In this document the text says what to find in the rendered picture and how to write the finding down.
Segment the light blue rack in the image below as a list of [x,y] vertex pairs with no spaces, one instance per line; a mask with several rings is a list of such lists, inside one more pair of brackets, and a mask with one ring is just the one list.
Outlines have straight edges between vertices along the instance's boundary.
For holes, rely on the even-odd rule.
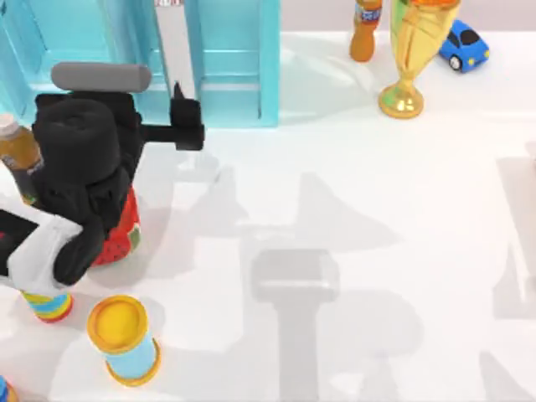
[[0,113],[30,123],[38,94],[69,91],[51,80],[60,62],[145,65],[151,84],[132,94],[152,124],[178,81],[207,126],[275,126],[280,0],[0,0]]

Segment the pale grey rounded box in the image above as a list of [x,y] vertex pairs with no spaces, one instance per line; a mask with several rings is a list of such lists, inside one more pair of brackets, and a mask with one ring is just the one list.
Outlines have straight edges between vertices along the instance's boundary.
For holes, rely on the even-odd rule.
[[152,72],[141,64],[60,62],[50,73],[62,90],[141,93],[152,81]]

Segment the red patterned can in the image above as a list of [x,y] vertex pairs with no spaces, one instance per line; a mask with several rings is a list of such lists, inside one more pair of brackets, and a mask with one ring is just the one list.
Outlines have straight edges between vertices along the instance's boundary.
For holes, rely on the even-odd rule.
[[108,265],[126,258],[141,241],[137,198],[133,187],[129,188],[118,225],[104,241],[102,251],[93,266]]

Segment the brown bottle with white cap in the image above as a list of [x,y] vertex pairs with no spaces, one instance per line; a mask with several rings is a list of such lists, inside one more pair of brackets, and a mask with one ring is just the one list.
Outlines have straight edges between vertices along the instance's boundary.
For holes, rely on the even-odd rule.
[[11,172],[23,201],[32,205],[38,195],[32,175],[43,167],[33,133],[8,113],[0,114],[0,160]]

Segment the orange bottle with blue label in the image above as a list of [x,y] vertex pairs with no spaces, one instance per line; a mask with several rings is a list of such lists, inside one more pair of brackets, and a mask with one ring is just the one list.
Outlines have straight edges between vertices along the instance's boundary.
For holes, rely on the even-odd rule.
[[375,50],[374,32],[379,25],[383,0],[355,0],[354,32],[349,47],[350,57],[360,63],[368,62]]

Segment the blue can with yellow lid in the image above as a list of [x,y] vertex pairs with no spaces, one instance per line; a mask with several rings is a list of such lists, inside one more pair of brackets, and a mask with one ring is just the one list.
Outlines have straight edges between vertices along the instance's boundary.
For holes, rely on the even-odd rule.
[[98,302],[87,319],[86,331],[115,381],[137,387],[156,375],[161,348],[149,328],[147,311],[136,298],[115,295]]

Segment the stack of coloured rings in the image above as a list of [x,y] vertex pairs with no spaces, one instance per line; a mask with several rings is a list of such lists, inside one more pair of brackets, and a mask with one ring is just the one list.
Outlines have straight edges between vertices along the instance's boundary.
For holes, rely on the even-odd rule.
[[69,293],[49,297],[22,292],[22,296],[34,315],[48,323],[58,322],[67,317],[74,305],[74,299]]

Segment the gold trophy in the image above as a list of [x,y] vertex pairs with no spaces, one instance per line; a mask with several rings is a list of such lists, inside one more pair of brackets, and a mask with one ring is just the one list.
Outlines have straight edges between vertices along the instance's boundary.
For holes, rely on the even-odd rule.
[[399,78],[379,94],[382,112],[410,119],[424,109],[414,81],[438,53],[458,14],[461,0],[392,0],[389,34]]

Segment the blue toy car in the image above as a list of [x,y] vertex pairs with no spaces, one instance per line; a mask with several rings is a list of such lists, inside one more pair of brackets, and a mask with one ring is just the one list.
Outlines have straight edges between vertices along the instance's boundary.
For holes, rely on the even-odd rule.
[[459,73],[474,70],[489,60],[490,50],[482,37],[460,19],[455,19],[438,55]]

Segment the blue and orange can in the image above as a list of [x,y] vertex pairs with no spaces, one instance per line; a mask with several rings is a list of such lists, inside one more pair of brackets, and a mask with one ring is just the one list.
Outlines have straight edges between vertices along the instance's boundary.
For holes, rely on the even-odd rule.
[[2,375],[0,375],[0,402],[19,402],[16,391]]

